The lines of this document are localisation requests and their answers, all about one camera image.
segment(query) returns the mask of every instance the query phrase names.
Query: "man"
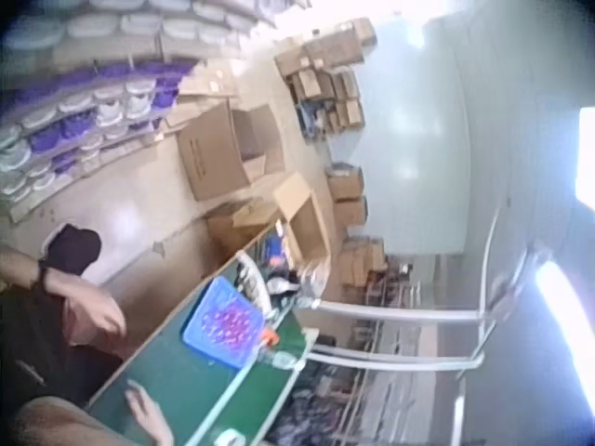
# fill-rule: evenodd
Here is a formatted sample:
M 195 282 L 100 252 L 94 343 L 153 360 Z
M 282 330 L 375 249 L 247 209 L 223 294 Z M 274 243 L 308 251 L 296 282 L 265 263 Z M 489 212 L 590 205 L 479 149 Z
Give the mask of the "man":
M 64 325 L 86 319 L 107 335 L 126 333 L 112 296 L 80 277 L 99 250 L 96 232 L 72 225 L 52 240 L 40 262 L 0 247 L 0 279 L 9 284 L 0 295 L 2 418 L 13 444 L 131 444 L 78 407 L 121 360 L 90 346 L 71 346 L 72 326 Z M 126 400 L 137 422 L 155 445 L 172 446 L 159 405 L 139 384 L 129 385 Z

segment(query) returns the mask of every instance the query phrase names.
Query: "white pole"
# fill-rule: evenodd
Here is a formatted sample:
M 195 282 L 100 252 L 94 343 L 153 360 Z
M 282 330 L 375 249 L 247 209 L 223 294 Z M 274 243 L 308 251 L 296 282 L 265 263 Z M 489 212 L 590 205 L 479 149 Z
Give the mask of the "white pole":
M 378 372 L 458 372 L 461 370 L 477 369 L 481 366 L 483 363 L 483 353 L 478 355 L 474 360 L 464 360 L 459 362 L 441 361 L 439 358 L 436 358 L 435 362 L 425 363 L 360 361 L 312 352 L 308 354 L 308 359 L 341 367 L 376 370 Z
M 359 319 L 412 323 L 478 323 L 484 317 L 476 309 L 402 309 L 327 301 L 321 301 L 317 309 Z

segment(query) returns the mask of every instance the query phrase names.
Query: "green workbench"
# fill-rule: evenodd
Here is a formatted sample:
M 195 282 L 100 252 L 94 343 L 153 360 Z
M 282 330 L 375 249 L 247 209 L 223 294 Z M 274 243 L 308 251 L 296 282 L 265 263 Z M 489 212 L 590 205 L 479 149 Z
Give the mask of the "green workbench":
M 255 260 L 270 234 L 273 229 L 263 231 L 245 248 Z M 215 275 L 233 283 L 237 266 L 237 261 L 230 260 Z M 278 370 L 257 362 L 242 370 L 233 369 L 181 341 L 185 323 L 211 278 L 172 311 L 94 396 L 87 407 L 92 416 L 139 444 L 151 444 L 132 417 L 124 397 L 126 381 L 133 379 L 160 404 L 177 445 L 212 445 L 230 427 L 245 435 L 248 445 L 261 440 L 295 383 L 298 371 Z M 280 343 L 276 348 L 304 357 L 317 332 L 302 330 L 291 311 L 277 323 Z

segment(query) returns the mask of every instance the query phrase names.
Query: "stacked cardboard box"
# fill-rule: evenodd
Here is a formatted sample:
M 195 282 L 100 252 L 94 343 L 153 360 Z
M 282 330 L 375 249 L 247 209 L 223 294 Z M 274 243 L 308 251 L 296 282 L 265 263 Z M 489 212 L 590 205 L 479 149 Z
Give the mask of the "stacked cardboard box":
M 306 138 L 324 138 L 364 126 L 360 90 L 352 63 L 364 61 L 374 27 L 368 19 L 341 24 L 275 58 L 292 90 Z
M 326 169 L 333 197 L 335 220 L 342 228 L 362 226 L 368 217 L 364 194 L 364 174 L 360 167 L 335 163 Z
M 350 238 L 343 243 L 339 258 L 341 283 L 366 286 L 370 271 L 385 271 L 387 262 L 382 239 Z

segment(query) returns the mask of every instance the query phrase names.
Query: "blue basket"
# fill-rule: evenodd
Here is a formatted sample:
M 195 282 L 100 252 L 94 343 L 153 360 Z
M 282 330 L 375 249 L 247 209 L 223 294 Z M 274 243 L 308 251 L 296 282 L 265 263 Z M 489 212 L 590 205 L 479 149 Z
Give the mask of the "blue basket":
M 264 316 L 223 277 L 209 285 L 184 332 L 183 342 L 231 367 L 244 367 L 260 342 Z

